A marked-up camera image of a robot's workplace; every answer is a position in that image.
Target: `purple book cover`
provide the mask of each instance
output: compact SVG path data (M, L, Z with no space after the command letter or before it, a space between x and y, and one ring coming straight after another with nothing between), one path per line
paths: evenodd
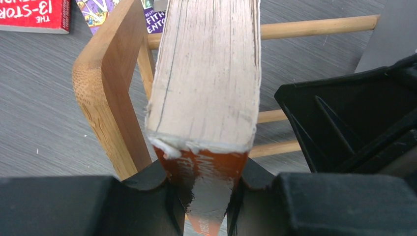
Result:
M121 0L76 0L92 34L104 23ZM154 12L149 0L141 0L144 8L148 33L161 33L165 23L165 12Z

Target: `gray wood floor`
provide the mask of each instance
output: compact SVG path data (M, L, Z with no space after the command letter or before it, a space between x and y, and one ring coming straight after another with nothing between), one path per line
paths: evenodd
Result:
M380 14L385 2L263 0L261 22ZM71 17L68 35L0 31L0 177L115 174L74 98L72 63L91 32L75 1ZM263 41L261 111L279 108L273 94L282 84L353 73L370 35ZM143 125L147 100L137 70L130 95ZM267 123L258 126L255 144L294 138L288 122ZM255 160L273 174L308 171L301 152Z

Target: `wooden rod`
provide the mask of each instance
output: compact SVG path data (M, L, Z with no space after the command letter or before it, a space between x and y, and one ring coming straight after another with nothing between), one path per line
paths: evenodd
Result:
M269 156L275 154L282 154L293 151L300 151L301 147L299 146L297 140L280 142L275 144L267 144L255 146L249 153L250 158L256 158L261 156Z
M380 15L261 25L261 39L279 39L373 30ZM148 34L149 47L159 48L161 33Z
M280 120L286 120L286 119L287 119L287 117L285 116L285 114L282 110L259 112L258 124L280 121Z

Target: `red book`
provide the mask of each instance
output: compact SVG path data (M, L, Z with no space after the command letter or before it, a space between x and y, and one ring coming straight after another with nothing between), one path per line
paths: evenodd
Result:
M0 0L0 30L68 33L70 0Z

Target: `black plastic object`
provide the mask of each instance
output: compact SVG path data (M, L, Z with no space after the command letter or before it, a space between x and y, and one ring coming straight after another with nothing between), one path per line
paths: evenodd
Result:
M248 160L229 236L415 235L417 196L384 175L280 174ZM112 177L0 178L0 235L180 236L184 208L159 161Z
M378 173L417 146L417 55L391 67L283 85L275 99L312 172Z

